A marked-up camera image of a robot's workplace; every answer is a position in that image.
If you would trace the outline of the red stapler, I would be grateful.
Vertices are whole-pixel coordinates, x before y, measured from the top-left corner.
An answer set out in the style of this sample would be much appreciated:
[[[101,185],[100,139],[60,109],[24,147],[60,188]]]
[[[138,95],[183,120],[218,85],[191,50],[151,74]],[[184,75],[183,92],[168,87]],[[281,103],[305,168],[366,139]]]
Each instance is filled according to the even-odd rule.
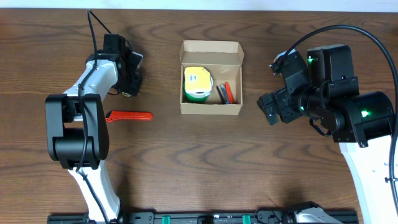
[[[216,86],[216,90],[223,105],[235,104],[233,93],[228,82]]]

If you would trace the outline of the brown cardboard box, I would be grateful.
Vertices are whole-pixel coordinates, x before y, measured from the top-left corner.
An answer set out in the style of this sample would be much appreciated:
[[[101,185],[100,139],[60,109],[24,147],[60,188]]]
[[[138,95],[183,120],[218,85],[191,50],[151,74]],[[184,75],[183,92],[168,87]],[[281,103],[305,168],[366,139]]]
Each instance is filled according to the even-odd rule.
[[[181,85],[180,111],[182,114],[238,115],[243,105],[242,68],[244,52],[239,42],[185,40],[180,49]],[[184,92],[187,67],[203,67],[210,72],[213,86],[208,97],[197,100]],[[217,88],[228,83],[233,104],[224,104]]]

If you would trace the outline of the green tape roll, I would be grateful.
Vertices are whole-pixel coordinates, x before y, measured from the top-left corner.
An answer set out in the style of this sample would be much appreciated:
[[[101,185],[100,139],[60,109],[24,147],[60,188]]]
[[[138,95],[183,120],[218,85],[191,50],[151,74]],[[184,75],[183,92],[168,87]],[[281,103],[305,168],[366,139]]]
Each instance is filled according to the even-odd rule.
[[[189,103],[204,103],[208,99],[210,94],[210,91],[198,93],[187,93],[186,91],[184,91],[184,95]]]

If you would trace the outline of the beige masking tape roll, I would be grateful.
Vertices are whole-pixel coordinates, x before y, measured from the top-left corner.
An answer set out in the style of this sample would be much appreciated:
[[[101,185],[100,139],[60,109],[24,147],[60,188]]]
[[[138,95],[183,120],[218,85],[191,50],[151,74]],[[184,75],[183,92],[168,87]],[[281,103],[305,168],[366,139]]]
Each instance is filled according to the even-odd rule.
[[[213,89],[213,77],[212,76],[210,76],[210,90],[209,90],[209,92],[211,93],[211,91],[212,91],[212,89]]]

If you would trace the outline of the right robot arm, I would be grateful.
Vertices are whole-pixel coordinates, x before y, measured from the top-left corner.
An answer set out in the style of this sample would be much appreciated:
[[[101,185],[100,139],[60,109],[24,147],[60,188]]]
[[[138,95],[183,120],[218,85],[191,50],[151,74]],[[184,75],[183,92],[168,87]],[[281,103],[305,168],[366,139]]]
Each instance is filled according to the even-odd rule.
[[[261,96],[268,123],[306,116],[313,128],[338,143],[350,169],[363,221],[397,223],[396,159],[390,155],[396,115],[382,92],[360,94],[357,77],[286,86]]]

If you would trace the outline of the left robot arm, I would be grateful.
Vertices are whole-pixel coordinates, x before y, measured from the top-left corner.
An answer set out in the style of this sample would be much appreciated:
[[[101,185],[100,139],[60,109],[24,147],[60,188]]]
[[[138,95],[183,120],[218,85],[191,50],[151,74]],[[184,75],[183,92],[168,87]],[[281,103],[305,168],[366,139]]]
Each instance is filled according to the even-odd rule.
[[[137,81],[136,52],[90,55],[76,83],[45,100],[49,156],[77,182],[88,207],[82,223],[129,223],[106,168],[109,134],[103,101],[108,91]]]

